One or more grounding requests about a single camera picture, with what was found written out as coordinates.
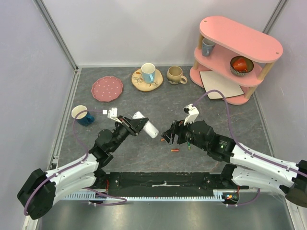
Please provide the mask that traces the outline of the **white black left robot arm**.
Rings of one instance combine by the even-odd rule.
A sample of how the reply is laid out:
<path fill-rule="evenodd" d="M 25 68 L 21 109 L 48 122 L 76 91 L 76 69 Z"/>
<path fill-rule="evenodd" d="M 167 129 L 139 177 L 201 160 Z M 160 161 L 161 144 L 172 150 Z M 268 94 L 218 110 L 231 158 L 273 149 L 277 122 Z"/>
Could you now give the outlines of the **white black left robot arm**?
<path fill-rule="evenodd" d="M 115 129 L 101 130 L 94 146 L 82 157 L 46 172 L 40 168 L 32 171 L 17 194 L 24 215 L 39 219 L 65 196 L 91 186 L 104 186 L 102 168 L 113 159 L 112 153 L 129 135 L 137 136 L 148 121 L 147 117 L 130 119 L 120 115 Z"/>

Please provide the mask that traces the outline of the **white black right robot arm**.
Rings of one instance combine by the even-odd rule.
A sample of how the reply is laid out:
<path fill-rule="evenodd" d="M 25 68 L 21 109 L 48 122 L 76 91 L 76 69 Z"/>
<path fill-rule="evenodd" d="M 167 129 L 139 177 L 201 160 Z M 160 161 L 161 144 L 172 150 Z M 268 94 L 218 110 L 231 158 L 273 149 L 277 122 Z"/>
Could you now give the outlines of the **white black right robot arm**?
<path fill-rule="evenodd" d="M 257 152 L 216 134 L 205 121 L 191 124 L 174 121 L 162 133 L 162 138 L 169 144 L 189 142 L 214 160 L 226 162 L 219 180 L 224 188 L 238 185 L 271 190 L 298 206 L 307 206 L 307 162 L 304 160 L 295 163 Z"/>

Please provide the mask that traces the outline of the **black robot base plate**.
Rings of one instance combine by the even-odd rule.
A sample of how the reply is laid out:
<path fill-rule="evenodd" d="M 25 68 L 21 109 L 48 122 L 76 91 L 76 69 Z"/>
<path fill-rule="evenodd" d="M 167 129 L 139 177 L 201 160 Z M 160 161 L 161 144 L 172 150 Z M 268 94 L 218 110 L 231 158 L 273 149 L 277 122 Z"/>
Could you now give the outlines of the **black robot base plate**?
<path fill-rule="evenodd" d="M 219 173 L 110 172 L 100 175 L 91 188 L 107 188 L 112 196 L 183 197 L 213 196 L 213 190 L 237 190 L 238 186 Z"/>

